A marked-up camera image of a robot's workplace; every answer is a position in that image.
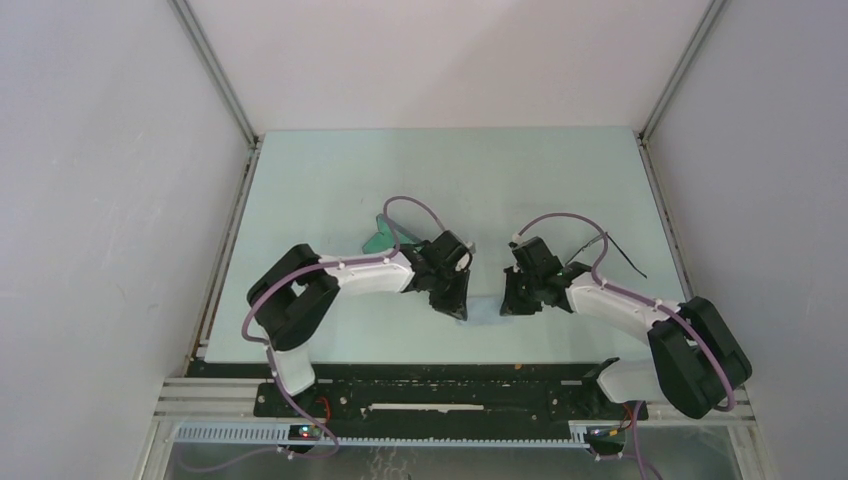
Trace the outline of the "light blue cleaning cloth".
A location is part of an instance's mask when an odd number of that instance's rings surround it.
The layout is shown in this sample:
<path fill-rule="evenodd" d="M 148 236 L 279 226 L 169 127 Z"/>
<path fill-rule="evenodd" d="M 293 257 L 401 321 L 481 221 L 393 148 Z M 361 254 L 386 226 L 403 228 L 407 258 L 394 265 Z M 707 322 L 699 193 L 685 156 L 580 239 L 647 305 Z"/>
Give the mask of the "light blue cleaning cloth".
<path fill-rule="evenodd" d="M 503 326 L 513 322 L 511 316 L 502 316 L 500 309 L 502 298 L 497 296 L 476 296 L 467 300 L 467 327 Z"/>

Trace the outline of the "grey-blue glasses case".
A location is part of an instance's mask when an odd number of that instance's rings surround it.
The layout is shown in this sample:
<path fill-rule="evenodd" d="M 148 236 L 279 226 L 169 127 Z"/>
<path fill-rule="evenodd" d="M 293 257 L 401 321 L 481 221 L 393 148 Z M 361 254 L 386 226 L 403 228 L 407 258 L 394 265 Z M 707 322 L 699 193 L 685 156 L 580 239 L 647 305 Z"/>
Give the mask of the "grey-blue glasses case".
<path fill-rule="evenodd" d="M 406 227 L 387 219 L 383 214 L 378 214 L 376 220 L 376 232 L 363 244 L 361 252 L 365 255 L 373 255 L 395 247 L 393 232 L 397 234 L 401 245 L 414 245 L 422 239 Z"/>

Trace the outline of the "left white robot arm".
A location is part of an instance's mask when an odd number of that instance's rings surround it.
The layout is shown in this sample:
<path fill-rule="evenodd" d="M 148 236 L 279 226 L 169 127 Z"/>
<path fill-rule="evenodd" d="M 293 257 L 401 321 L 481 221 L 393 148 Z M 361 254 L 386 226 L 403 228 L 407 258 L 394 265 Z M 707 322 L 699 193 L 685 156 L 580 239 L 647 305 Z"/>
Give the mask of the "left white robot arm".
<path fill-rule="evenodd" d="M 278 404 L 297 417 L 314 408 L 308 342 L 339 297 L 425 293 L 435 312 L 464 321 L 473 255 L 472 244 L 450 230 L 347 258 L 321 256 L 307 244 L 292 247 L 249 289 L 242 324 L 243 338 L 264 348 L 281 383 Z"/>

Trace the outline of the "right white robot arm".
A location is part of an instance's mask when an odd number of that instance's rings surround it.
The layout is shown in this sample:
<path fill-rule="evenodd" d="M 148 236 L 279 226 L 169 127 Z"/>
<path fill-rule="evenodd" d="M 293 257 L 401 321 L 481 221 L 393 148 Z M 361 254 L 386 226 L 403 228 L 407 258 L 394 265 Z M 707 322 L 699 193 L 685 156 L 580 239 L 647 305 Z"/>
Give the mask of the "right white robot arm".
<path fill-rule="evenodd" d="M 500 313 L 530 316 L 546 307 L 599 320 L 645 344 L 648 360 L 605 360 L 584 379 L 585 411 L 606 418 L 621 404 L 667 401 L 701 419 L 729 405 L 727 392 L 752 376 L 747 355 L 709 300 L 636 300 L 622 287 L 595 281 L 590 266 L 563 264 L 539 237 L 511 243 Z"/>

